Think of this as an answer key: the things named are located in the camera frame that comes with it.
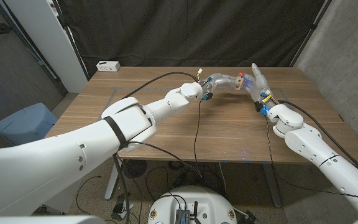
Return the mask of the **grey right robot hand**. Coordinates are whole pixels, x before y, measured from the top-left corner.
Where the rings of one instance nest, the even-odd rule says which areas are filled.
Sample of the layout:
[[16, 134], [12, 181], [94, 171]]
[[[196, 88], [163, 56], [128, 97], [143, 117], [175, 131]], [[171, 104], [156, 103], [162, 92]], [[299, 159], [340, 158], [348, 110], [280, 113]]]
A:
[[262, 75], [255, 63], [252, 63], [251, 69], [253, 75], [244, 75], [243, 87], [250, 93], [254, 102], [265, 105], [269, 110], [276, 105], [276, 103], [272, 100], [273, 93], [266, 78]]

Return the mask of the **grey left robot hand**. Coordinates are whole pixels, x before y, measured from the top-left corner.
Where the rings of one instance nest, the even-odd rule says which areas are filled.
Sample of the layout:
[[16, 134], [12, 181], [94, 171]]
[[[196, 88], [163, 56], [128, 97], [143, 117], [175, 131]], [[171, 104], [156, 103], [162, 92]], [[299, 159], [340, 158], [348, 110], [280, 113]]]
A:
[[237, 78], [222, 73], [214, 73], [208, 78], [198, 82], [202, 87], [203, 94], [212, 93], [219, 86], [234, 86], [238, 83]]

